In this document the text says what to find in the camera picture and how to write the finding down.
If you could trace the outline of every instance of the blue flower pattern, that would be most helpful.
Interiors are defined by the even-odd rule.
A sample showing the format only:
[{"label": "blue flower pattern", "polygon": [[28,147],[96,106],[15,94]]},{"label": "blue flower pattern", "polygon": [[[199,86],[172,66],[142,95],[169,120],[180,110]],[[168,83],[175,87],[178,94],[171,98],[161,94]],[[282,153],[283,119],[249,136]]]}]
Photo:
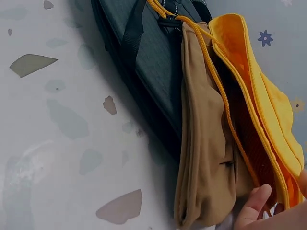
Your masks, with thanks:
[{"label": "blue flower pattern", "polygon": [[268,31],[265,30],[264,32],[259,32],[260,38],[258,38],[258,41],[262,42],[262,47],[265,47],[265,45],[271,46],[271,42],[274,41],[273,38],[271,38],[272,34],[268,34]]}]

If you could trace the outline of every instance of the drawstring bag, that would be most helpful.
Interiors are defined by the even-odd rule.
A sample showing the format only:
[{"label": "drawstring bag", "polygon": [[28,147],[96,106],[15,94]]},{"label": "drawstring bag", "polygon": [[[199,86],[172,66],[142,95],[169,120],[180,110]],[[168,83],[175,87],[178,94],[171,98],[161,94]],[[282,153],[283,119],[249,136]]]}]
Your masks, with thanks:
[{"label": "drawstring bag", "polygon": [[[147,1],[161,17],[175,16],[158,0]],[[236,163],[233,167],[229,164],[236,159],[234,150],[233,156],[227,150],[227,135],[223,139],[222,131],[227,130],[227,126],[223,126],[223,114],[254,186],[269,184],[272,187],[266,204],[268,214],[276,202],[284,204],[285,209],[301,203],[303,196],[297,180],[304,166],[304,156],[291,132],[292,109],[286,95],[258,66],[244,18],[237,14],[217,17],[209,22],[210,32],[188,17],[175,16],[175,20],[185,22],[192,29],[187,33],[187,26],[183,24],[182,104],[186,132],[182,136],[185,140],[182,140],[175,197],[178,227],[187,229],[195,221],[205,226],[217,224],[234,204],[236,179],[240,175],[236,174]],[[198,40],[198,47],[189,45],[191,32]],[[211,43],[206,42],[206,37],[211,39],[216,58],[209,53]],[[201,68],[207,72],[201,76],[198,76],[201,71],[191,72],[200,66],[201,57],[194,59],[192,55],[199,49],[201,61],[205,63]],[[208,72],[215,84],[210,83]],[[219,95],[212,92],[215,88],[222,98],[224,113]],[[205,95],[203,101],[199,98],[201,95]],[[206,108],[212,109],[211,118],[208,118],[211,111]]]},{"label": "drawstring bag", "polygon": [[[206,23],[198,26],[209,31]],[[194,30],[183,23],[182,34],[182,147],[174,211],[178,226],[186,229],[195,220],[204,226],[222,222],[254,184]],[[210,45],[209,38],[204,41]],[[218,61],[212,47],[208,52]]]}]

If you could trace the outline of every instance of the yellow drawstring cord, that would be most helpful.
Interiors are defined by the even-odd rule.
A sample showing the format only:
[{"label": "yellow drawstring cord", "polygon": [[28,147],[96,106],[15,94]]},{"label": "yellow drawstring cord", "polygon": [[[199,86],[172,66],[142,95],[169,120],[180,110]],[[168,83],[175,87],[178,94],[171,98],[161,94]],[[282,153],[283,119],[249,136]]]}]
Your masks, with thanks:
[{"label": "yellow drawstring cord", "polygon": [[[175,17],[175,20],[179,20],[179,21],[183,21],[185,22],[186,24],[188,24],[195,32],[195,35],[198,39],[198,42],[200,43],[200,46],[201,46],[201,50],[202,50],[202,53],[204,55],[204,59],[207,63],[207,66],[209,68],[209,71],[221,93],[221,96],[222,96],[222,99],[223,99],[223,102],[224,102],[224,105],[225,105],[225,110],[226,110],[226,116],[227,116],[227,121],[229,123],[229,126],[230,126],[230,130],[232,132],[232,135],[236,141],[236,144],[238,145],[238,148],[242,154],[242,157],[245,161],[245,164],[248,168],[248,171],[253,179],[253,182],[255,184],[256,187],[260,187],[260,184],[259,184],[259,181],[258,181],[258,178],[257,178],[257,175],[248,159],[248,156],[247,154],[245,153],[244,149],[243,149],[243,146],[241,144],[241,141],[235,131],[235,128],[232,124],[232,120],[231,120],[231,116],[230,116],[230,107],[229,107],[229,101],[228,101],[228,98],[227,98],[227,95],[226,95],[226,92],[219,80],[219,77],[217,76],[216,72],[215,72],[215,68],[214,68],[214,65],[212,63],[212,60],[210,58],[210,55],[209,55],[209,52],[208,52],[208,49],[207,49],[207,46],[206,46],[206,43],[204,41],[204,38],[202,37],[201,34],[211,38],[212,40],[212,43],[216,43],[219,48],[222,50],[222,52],[225,54],[225,51],[224,51],[224,47],[223,45],[214,37],[212,36],[212,34],[210,34],[209,32],[205,31],[203,28],[201,28],[199,25],[197,25],[196,23],[194,23],[190,18],[186,17],[186,16],[176,16],[174,15],[173,13],[169,12],[167,9],[165,9],[158,0],[147,0],[147,2],[149,3],[149,5],[162,17],[162,18],[166,18],[167,15],[169,16],[174,16]],[[269,217],[271,217],[271,212],[270,210],[268,209],[267,205],[265,206],[265,210],[266,212],[268,213]]]}]

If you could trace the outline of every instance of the yellow bag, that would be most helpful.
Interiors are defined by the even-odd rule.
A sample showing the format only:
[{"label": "yellow bag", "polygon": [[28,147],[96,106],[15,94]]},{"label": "yellow bag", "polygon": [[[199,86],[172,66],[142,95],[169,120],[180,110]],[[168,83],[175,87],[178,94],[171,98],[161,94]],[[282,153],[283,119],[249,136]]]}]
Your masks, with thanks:
[{"label": "yellow bag", "polygon": [[[293,207],[303,201],[297,180],[304,168],[304,155],[291,132],[293,112],[290,102],[261,72],[242,16],[217,17],[209,23],[209,29],[220,43],[213,43],[214,51],[238,82],[254,128],[270,159],[263,164],[273,166],[278,202],[285,208]],[[261,167],[253,170],[258,179],[267,176],[261,174]]]}]

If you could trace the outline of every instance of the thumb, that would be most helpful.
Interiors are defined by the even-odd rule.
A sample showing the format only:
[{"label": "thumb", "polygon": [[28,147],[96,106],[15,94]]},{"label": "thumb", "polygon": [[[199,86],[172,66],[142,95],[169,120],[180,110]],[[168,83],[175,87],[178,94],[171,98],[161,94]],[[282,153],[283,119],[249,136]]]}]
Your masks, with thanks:
[{"label": "thumb", "polygon": [[298,184],[300,187],[300,190],[303,194],[303,196],[306,198],[307,197],[307,171],[306,169],[303,169],[299,179],[298,179]]},{"label": "thumb", "polygon": [[243,206],[235,223],[235,230],[240,230],[246,225],[257,220],[259,213],[271,195],[272,189],[268,184],[264,184],[259,189],[254,189]]}]

